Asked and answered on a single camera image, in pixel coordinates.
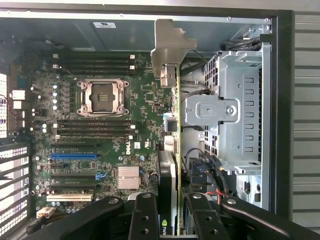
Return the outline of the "silver chipset heat sink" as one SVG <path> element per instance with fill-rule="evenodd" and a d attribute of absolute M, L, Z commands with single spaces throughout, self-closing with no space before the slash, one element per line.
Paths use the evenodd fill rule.
<path fill-rule="evenodd" d="M 140 187 L 139 166 L 119 166 L 116 181 L 118 190 L 138 190 Z"/>

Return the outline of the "long black expansion slot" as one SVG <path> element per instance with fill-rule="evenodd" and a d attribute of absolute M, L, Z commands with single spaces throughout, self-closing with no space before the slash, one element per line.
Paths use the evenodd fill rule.
<path fill-rule="evenodd" d="M 95 179 L 95 174 L 71 174 L 71 173 L 57 173 L 50 176 L 51 179 Z"/>
<path fill-rule="evenodd" d="M 86 143 L 53 143 L 51 148 L 97 148 L 98 144 L 86 144 Z"/>
<path fill-rule="evenodd" d="M 55 183 L 51 184 L 52 189 L 96 189 L 98 184 L 95 183 L 84 183 L 84 184 L 75 184 L 75 183 Z"/>

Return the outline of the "white expansion slot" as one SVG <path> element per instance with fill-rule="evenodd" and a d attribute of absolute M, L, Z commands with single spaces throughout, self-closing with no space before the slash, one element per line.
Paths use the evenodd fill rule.
<path fill-rule="evenodd" d="M 75 193 L 63 193 L 63 194 L 49 194 L 46 196 L 47 202 L 91 202 L 94 195 L 91 193 L 75 194 Z"/>

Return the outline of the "blue expansion slot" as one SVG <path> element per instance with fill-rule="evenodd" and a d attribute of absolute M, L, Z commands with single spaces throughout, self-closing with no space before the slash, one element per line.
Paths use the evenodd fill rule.
<path fill-rule="evenodd" d="M 96 160 L 99 157 L 96 153 L 52 153 L 53 160 Z"/>

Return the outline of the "green motherboard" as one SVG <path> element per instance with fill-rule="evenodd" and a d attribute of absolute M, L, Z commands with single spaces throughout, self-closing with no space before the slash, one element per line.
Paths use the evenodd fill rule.
<path fill-rule="evenodd" d="M 120 117 L 83 117 L 81 88 L 85 79 L 122 79 L 125 108 Z M 114 195 L 158 191 L 157 152 L 165 136 L 163 114 L 170 110 L 169 89 L 154 78 L 148 54 L 24 52 L 9 66 L 0 107 L 8 107 L 9 145 L 0 146 L 0 223 L 18 222 L 54 207 L 55 215 L 78 212 Z M 69 136 L 128 136 L 130 139 L 55 139 Z M 97 148 L 51 148 L 57 143 L 98 144 Z M 98 154 L 93 159 L 51 159 L 56 153 Z M 65 168 L 51 168 L 65 163 Z M 119 166 L 139 166 L 139 189 L 117 189 Z M 92 174 L 93 178 L 51 178 L 52 174 Z M 51 188 L 52 184 L 98 184 L 96 189 Z M 93 194 L 90 202 L 47 202 L 50 194 Z"/>

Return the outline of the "white power connector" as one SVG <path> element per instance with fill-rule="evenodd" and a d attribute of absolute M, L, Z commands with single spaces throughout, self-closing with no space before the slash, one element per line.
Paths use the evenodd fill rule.
<path fill-rule="evenodd" d="M 55 207 L 42 207 L 40 210 L 36 212 L 36 218 L 46 218 L 49 219 L 52 214 L 54 214 L 56 211 Z"/>

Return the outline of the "metal CPU socket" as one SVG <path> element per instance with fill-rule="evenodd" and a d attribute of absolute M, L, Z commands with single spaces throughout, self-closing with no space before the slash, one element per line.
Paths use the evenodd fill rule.
<path fill-rule="evenodd" d="M 130 83 L 120 78 L 87 78 L 77 82 L 80 87 L 80 108 L 76 113 L 86 118 L 122 117 L 129 114 L 125 107 L 125 89 Z"/>

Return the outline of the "metal disk bay cage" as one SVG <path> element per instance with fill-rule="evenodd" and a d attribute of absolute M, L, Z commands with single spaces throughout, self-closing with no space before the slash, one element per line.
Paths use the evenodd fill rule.
<path fill-rule="evenodd" d="M 270 161 L 270 54 L 223 51 L 206 64 L 210 94 L 187 97 L 184 122 L 203 126 L 204 152 L 225 171 L 262 173 Z"/>

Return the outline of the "black open PC case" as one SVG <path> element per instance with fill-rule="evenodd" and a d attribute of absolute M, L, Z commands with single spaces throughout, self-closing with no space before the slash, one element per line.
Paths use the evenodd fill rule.
<path fill-rule="evenodd" d="M 52 54 L 147 54 L 155 48 L 155 21 L 173 20 L 197 46 L 180 64 L 182 219 L 179 236 L 160 233 L 159 163 L 156 196 L 159 240 L 198 240 L 187 196 L 205 194 L 219 204 L 235 197 L 290 221 L 290 183 L 293 106 L 294 14 L 290 10 L 212 8 L 156 5 L 0 1 L 0 95 L 7 87 L 9 67 L 25 52 Z M 194 95 L 209 95 L 205 66 L 220 52 L 262 52 L 270 61 L 269 163 L 261 174 L 238 174 L 222 169 L 215 155 L 205 154 L 205 130 L 184 121 L 183 101 Z M 30 240 L 30 235 L 67 217 L 31 215 L 20 221 L 0 223 L 0 240 Z"/>

